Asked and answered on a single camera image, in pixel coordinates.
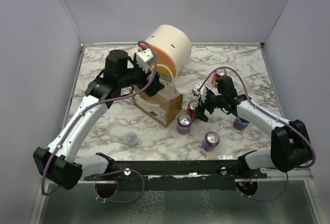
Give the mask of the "brown canvas bag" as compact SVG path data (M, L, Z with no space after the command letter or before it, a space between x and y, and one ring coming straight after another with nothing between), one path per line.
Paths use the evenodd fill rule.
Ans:
M157 94L149 97L142 92L133 97L134 105L160 125L168 127L182 109L183 94L175 86L174 77L171 81L160 79L164 88Z

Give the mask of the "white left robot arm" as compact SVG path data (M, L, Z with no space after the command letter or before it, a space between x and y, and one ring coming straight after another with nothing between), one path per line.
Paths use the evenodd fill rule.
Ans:
M105 67L89 83L85 96L71 120L61 133L45 149L38 147L33 158L42 181L51 180L70 190L81 178L98 175L103 180L113 176L113 160L101 153L77 159L76 155L88 133L114 101L123 100L121 90L137 86L139 92L154 96L164 85L156 70L150 65L156 62L152 49L146 49L130 57L124 50L112 50L106 57Z

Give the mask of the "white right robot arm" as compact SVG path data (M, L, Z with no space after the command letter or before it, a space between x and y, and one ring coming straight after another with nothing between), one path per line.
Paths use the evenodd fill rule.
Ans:
M204 122L220 109L225 114L234 115L239 124L249 122L263 131L270 139L270 148L256 150L239 157L237 172L242 178L249 178L259 168L276 168L288 172L314 158L305 124L300 120L289 121L278 117L258 106L245 94L238 94L231 77L216 80L218 94L201 83L194 83L192 92L199 98L195 118Z

